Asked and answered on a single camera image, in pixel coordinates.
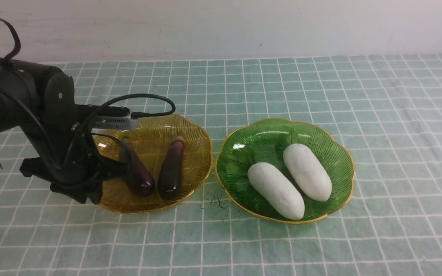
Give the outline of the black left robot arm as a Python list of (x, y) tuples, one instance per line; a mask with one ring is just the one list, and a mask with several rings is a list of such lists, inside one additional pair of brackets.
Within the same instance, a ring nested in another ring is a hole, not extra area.
[(103, 183), (126, 166), (101, 156), (86, 117), (94, 105), (75, 103), (72, 77), (56, 66), (0, 58), (0, 133), (20, 127), (38, 154), (20, 166), (24, 177), (49, 182), (52, 192), (99, 204)]

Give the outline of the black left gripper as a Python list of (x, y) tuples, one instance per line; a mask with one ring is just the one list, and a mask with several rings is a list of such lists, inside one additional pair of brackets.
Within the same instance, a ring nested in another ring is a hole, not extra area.
[(102, 156), (93, 140), (88, 124), (104, 108), (52, 104), (34, 113), (36, 121), (26, 118), (20, 127), (38, 157), (25, 159), (21, 174), (46, 180), (52, 192), (79, 203), (98, 204), (103, 183), (126, 176), (129, 169), (128, 163)]

